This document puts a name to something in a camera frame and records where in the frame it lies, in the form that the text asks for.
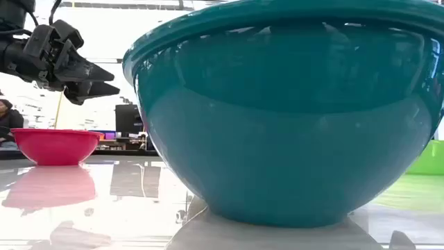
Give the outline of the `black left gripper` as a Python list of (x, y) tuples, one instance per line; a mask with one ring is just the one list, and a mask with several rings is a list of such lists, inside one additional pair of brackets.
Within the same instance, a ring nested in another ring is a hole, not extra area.
[(113, 81), (113, 74), (78, 54), (83, 45), (78, 30), (61, 19), (32, 32), (0, 31), (0, 72), (35, 81), (41, 88), (64, 90), (65, 97), (79, 106), (87, 99), (120, 93), (102, 82)]

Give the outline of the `yellow pole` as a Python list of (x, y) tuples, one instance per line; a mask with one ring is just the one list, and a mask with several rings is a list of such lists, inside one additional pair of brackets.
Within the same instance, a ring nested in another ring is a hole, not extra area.
[(63, 103), (63, 98), (64, 98), (64, 92), (60, 93), (59, 99), (58, 99), (58, 105), (57, 105), (57, 109), (56, 109), (56, 114), (55, 114), (55, 121), (54, 121), (54, 129), (58, 128), (58, 123), (59, 123), (59, 119), (60, 119), (60, 112), (61, 112), (61, 108), (62, 108), (62, 103)]

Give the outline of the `black computer monitor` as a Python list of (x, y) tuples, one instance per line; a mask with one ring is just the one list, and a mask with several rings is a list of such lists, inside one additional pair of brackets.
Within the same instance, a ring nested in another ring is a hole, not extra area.
[(121, 104), (115, 106), (116, 132), (139, 133), (143, 131), (144, 125), (139, 109), (134, 104)]

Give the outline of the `cluttered background desk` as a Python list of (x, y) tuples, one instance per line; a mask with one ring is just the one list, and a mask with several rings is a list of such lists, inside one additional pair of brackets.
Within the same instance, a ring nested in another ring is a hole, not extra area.
[(158, 156), (148, 133), (123, 133), (99, 131), (99, 143), (94, 155), (116, 156)]

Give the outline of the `pink plastic bowl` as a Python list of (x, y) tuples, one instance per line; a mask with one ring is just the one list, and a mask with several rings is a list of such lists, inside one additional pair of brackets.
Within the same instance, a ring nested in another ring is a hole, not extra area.
[(77, 165), (98, 145), (101, 133), (69, 129), (12, 128), (18, 149), (37, 165)]

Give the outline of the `person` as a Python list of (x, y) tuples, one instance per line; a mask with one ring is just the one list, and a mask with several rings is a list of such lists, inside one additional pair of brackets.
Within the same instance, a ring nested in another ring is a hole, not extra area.
[(7, 99), (0, 99), (0, 148), (16, 149), (13, 128), (23, 128), (24, 118)]

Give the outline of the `teal plastic bowl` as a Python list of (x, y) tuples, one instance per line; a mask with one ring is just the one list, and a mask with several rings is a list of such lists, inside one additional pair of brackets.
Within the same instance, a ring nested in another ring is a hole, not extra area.
[(122, 67), (158, 154), (213, 213), (330, 225), (444, 118), (444, 5), (237, 0), (143, 34)]

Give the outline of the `green plastic bowl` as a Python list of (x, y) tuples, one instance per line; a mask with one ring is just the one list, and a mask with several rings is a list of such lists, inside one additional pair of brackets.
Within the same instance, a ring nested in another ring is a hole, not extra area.
[(444, 176), (444, 140), (431, 140), (407, 174)]

